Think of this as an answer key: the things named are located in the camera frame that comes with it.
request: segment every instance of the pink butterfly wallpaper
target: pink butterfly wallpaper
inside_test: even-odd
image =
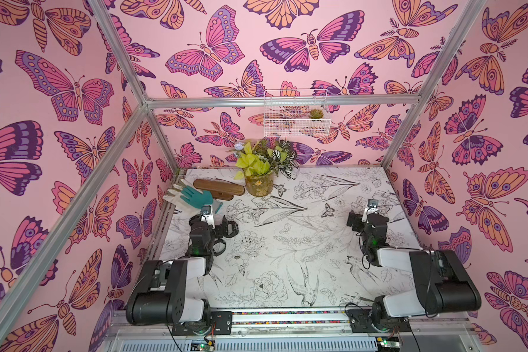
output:
[[[479,288],[483,304],[470,320],[481,343],[525,351],[528,3],[487,6],[439,84],[445,94],[434,93],[449,99],[429,101],[390,172],[420,241],[456,251]],[[443,219],[449,226],[438,231]]]

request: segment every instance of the butterfly wing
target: butterfly wing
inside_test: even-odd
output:
[[[413,68],[413,73],[411,74],[411,76],[418,78],[420,76],[428,74],[428,72],[430,72],[430,69],[432,68],[432,65],[434,64],[434,61],[436,61],[436,58],[438,57],[439,53],[440,52],[437,51],[435,53],[428,53],[421,57]]]
[[[57,334],[57,315],[49,315],[9,333],[0,346],[0,352],[24,350],[51,352],[55,347]]]
[[[348,93],[351,95],[373,94],[373,83],[378,78],[372,72],[373,67],[367,63],[361,64],[348,81]]]
[[[88,259],[78,276],[77,282],[69,297],[69,304],[74,309],[86,309],[93,305],[99,296],[99,266],[102,264],[102,250],[98,249]]]
[[[133,197],[137,198],[139,196],[139,181],[137,179],[137,172],[127,159],[123,158],[121,163],[123,164],[123,170],[127,174],[127,186],[131,187],[131,193],[133,193]]]

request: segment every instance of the potted plant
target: potted plant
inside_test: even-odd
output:
[[[255,197],[264,197],[274,189],[274,174],[283,173],[291,178],[293,167],[297,167],[297,153],[291,143],[280,140],[274,149],[268,148],[268,140],[262,139],[254,147],[250,142],[235,145],[236,166],[242,168],[235,179],[244,177],[246,190]]]

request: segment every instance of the white wire basket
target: white wire basket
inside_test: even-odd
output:
[[[313,92],[313,89],[298,89],[299,91]],[[289,100],[294,90],[292,89],[268,89],[266,92],[277,96],[281,96],[282,101],[273,101],[269,96],[264,99],[264,137],[270,135],[278,136],[310,136],[310,137],[324,137],[329,132],[331,126],[331,113],[326,104],[326,96],[309,95],[302,101],[301,96],[297,96],[298,100]],[[320,119],[312,119],[309,117],[309,112],[313,109],[320,109],[323,111],[323,117]]]

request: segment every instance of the butterfly antenna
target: butterfly antenna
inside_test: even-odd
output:
[[[2,246],[0,246],[0,254],[2,255],[2,267],[0,270],[2,270],[6,266],[6,260],[4,259],[4,252],[2,252]]]

